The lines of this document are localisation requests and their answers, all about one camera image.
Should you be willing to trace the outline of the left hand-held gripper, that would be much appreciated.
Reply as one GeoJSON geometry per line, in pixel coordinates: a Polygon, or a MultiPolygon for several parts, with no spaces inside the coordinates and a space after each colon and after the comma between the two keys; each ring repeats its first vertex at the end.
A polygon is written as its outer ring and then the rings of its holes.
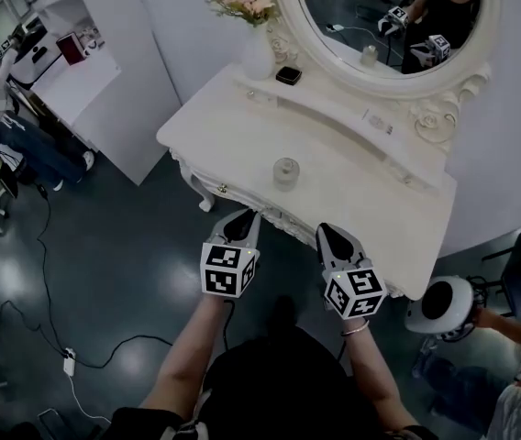
{"type": "Polygon", "coordinates": [[[243,209],[219,220],[202,245],[202,292],[239,298],[255,277],[261,216],[243,209]]]}

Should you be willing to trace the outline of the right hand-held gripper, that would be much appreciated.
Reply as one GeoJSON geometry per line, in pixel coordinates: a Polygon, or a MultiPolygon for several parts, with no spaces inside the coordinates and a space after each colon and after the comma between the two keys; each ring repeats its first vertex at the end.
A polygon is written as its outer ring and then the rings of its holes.
{"type": "Polygon", "coordinates": [[[316,245],[326,309],[345,321],[376,314],[387,289],[361,242],[336,225],[321,223],[316,245]]]}

